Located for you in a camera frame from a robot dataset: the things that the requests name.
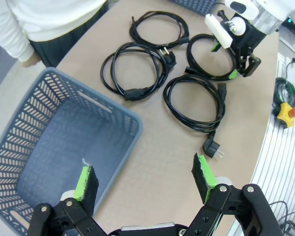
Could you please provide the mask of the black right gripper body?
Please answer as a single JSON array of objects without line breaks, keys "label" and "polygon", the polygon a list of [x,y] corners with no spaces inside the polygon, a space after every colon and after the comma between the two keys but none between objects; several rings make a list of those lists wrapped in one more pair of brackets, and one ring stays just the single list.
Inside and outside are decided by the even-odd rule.
[{"label": "black right gripper body", "polygon": [[261,41],[266,37],[266,34],[256,29],[250,22],[244,19],[240,15],[234,15],[234,17],[241,17],[246,23],[246,31],[241,36],[236,36],[232,34],[233,42],[232,49],[241,47],[251,47],[252,50],[261,43]]}]

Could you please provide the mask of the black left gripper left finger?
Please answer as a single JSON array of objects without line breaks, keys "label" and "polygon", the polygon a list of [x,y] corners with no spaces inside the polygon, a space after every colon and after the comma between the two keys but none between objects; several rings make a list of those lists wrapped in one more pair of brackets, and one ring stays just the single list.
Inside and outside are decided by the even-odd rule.
[{"label": "black left gripper left finger", "polygon": [[38,204],[32,214],[27,236],[64,236],[75,229],[80,236],[106,236],[93,219],[99,182],[92,165],[84,166],[73,197],[56,206]]}]

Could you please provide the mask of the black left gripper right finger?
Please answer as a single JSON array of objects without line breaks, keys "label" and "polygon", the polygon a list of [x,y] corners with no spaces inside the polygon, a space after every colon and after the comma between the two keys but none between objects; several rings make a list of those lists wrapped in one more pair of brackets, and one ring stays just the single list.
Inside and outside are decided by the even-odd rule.
[{"label": "black left gripper right finger", "polygon": [[218,183],[206,159],[195,154],[191,170],[203,206],[186,230],[186,236],[212,236],[224,215],[232,215],[244,236],[279,236],[279,224],[261,188],[241,189]]}]

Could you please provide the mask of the person's right forearm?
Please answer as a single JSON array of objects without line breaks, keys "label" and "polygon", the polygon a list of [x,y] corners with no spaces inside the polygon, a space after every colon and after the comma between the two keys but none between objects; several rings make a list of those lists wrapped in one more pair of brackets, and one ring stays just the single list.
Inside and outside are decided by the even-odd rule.
[{"label": "person's right forearm", "polygon": [[19,26],[0,26],[0,46],[20,62],[25,62],[34,54],[34,49]]}]

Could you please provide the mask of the person's right hand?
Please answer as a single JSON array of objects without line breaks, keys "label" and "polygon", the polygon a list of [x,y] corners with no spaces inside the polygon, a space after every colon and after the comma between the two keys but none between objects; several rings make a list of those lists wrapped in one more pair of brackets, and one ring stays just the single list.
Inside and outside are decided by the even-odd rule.
[{"label": "person's right hand", "polygon": [[28,68],[28,67],[36,65],[40,61],[41,61],[41,58],[39,57],[39,55],[36,52],[34,52],[32,54],[32,56],[27,61],[22,62],[22,66],[25,68]]}]

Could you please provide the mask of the black device with teal light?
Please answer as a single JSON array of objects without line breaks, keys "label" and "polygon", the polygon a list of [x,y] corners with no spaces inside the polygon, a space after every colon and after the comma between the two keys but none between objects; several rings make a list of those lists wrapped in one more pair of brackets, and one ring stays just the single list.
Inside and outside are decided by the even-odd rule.
[{"label": "black device with teal light", "polygon": [[295,24],[290,17],[286,20],[286,28],[295,35]]}]

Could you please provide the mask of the grey-blue plastic lattice basket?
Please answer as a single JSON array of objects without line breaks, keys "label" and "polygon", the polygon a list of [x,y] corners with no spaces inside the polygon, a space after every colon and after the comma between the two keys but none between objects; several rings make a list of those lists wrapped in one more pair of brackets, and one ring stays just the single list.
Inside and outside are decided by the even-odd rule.
[{"label": "grey-blue plastic lattice basket", "polygon": [[172,3],[178,4],[186,9],[196,12],[199,15],[205,16],[209,14],[218,0],[169,0]]},{"label": "grey-blue plastic lattice basket", "polygon": [[43,70],[0,138],[0,219],[26,236],[33,209],[56,205],[92,165],[95,209],[141,136],[140,117],[63,72]]}]

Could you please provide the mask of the white aluminium profile base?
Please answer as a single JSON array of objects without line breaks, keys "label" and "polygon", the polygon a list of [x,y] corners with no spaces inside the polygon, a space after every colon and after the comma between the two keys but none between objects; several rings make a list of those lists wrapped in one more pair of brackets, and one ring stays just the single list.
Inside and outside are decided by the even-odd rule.
[{"label": "white aluminium profile base", "polygon": [[295,122],[284,128],[277,114],[284,102],[295,107],[295,88],[287,77],[294,68],[295,59],[278,58],[272,112],[251,180],[271,204],[284,236],[295,236]]}]

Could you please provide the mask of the person in white sweatshirt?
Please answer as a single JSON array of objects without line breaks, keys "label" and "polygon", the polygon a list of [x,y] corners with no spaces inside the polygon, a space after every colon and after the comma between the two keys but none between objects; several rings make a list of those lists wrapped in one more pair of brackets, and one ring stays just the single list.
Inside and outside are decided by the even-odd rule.
[{"label": "person in white sweatshirt", "polygon": [[0,26],[19,26],[40,62],[57,67],[108,9],[108,0],[0,0]]}]

